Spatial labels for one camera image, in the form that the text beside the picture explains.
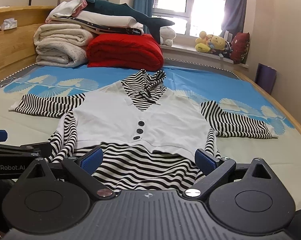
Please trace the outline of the striped white vest sweater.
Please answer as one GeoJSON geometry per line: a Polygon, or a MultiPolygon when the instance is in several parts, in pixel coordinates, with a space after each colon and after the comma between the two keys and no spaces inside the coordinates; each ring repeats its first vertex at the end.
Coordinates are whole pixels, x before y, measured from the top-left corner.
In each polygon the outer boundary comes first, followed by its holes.
{"type": "Polygon", "coordinates": [[[204,177],[197,149],[219,158],[219,137],[275,138],[269,124],[226,112],[215,101],[193,103],[165,87],[165,77],[162,70],[140,70],[87,93],[26,94],[10,110],[59,119],[49,163],[100,147],[103,161],[93,176],[114,191],[183,192],[204,177]]]}

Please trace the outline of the cream folded blanket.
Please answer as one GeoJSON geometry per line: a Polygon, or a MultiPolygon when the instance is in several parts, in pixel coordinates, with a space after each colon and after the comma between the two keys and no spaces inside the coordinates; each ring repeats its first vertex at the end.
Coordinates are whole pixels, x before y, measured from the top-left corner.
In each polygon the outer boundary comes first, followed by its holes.
{"type": "Polygon", "coordinates": [[[43,24],[33,36],[36,64],[64,68],[86,64],[86,48],[94,38],[78,24],[43,24]]]}

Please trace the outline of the tissue pack on headboard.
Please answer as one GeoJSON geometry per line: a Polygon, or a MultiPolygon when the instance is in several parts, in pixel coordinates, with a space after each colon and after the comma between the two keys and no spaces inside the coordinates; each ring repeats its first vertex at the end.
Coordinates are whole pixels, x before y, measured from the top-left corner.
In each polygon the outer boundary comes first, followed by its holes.
{"type": "Polygon", "coordinates": [[[18,21],[15,18],[8,18],[3,21],[1,24],[1,30],[9,30],[18,27],[18,21]]]}

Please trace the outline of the red folded blanket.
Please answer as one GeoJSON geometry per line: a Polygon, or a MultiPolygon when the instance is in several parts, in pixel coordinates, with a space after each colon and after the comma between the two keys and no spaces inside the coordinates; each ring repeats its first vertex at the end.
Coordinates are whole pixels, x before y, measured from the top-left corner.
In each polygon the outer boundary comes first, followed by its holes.
{"type": "Polygon", "coordinates": [[[125,67],[155,72],[164,65],[163,52],[155,39],[144,34],[102,34],[86,49],[88,67],[125,67]]]}

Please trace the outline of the yellow plush toys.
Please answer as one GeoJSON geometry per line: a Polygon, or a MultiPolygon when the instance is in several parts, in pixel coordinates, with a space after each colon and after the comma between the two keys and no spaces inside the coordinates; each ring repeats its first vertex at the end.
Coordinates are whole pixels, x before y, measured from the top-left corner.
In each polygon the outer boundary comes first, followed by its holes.
{"type": "Polygon", "coordinates": [[[229,58],[232,52],[231,43],[220,36],[201,31],[196,39],[195,50],[200,53],[218,55],[229,58]]]}

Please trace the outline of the dark red cushion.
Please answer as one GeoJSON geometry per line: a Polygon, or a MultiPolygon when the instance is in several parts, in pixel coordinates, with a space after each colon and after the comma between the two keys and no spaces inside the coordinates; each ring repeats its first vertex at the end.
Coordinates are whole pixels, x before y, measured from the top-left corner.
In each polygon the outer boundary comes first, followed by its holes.
{"type": "Polygon", "coordinates": [[[250,33],[237,33],[231,42],[230,59],[234,64],[240,64],[246,58],[250,47],[250,33]]]}

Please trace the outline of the white folded bedding stack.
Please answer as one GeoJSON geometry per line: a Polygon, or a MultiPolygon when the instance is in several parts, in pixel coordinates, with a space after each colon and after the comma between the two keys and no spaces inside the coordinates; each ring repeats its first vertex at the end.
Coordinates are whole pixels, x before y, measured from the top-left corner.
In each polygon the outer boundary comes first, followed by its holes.
{"type": "Polygon", "coordinates": [[[84,10],[83,5],[83,0],[61,2],[50,12],[46,18],[46,23],[78,24],[95,34],[144,34],[143,25],[131,16],[108,16],[89,12],[84,10]]]}

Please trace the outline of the white plush toy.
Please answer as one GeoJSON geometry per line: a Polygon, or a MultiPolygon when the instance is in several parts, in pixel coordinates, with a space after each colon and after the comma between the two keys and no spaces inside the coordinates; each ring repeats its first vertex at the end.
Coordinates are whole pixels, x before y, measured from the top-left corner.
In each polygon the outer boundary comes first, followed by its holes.
{"type": "Polygon", "coordinates": [[[171,47],[173,40],[176,38],[175,31],[170,27],[160,28],[160,44],[171,47]]]}

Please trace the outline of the purple right curtain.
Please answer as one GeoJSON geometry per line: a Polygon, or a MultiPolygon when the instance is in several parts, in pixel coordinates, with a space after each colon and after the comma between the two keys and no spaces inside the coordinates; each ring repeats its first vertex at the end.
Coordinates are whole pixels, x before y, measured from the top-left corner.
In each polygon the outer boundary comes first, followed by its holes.
{"type": "Polygon", "coordinates": [[[246,8],[247,0],[225,0],[221,36],[224,36],[226,31],[234,36],[243,32],[246,8]]]}

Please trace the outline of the teal shark plush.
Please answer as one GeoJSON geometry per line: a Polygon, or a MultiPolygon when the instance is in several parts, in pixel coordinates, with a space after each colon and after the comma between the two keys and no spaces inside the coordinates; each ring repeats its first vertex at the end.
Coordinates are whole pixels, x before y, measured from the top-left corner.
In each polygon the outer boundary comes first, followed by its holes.
{"type": "Polygon", "coordinates": [[[84,10],[108,16],[130,16],[138,23],[145,25],[152,37],[160,43],[160,28],[172,26],[175,23],[158,17],[150,17],[131,8],[126,3],[116,4],[106,0],[86,0],[87,6],[84,10]]]}

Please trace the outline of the window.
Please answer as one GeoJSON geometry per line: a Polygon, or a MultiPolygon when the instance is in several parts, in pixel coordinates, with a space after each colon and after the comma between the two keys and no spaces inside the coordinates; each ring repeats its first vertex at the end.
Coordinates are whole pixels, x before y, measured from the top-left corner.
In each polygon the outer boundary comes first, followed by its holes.
{"type": "Polygon", "coordinates": [[[153,17],[173,21],[180,35],[198,37],[201,31],[219,35],[225,0],[154,0],[153,17]]]}

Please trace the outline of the wooden bed frame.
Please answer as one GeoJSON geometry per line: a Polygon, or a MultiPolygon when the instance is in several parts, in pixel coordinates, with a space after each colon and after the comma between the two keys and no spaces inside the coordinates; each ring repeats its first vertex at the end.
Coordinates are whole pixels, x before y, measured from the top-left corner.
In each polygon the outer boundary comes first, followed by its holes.
{"type": "Polygon", "coordinates": [[[14,18],[18,27],[0,31],[0,81],[35,63],[33,36],[45,23],[52,6],[25,6],[0,9],[0,24],[14,18]]]}

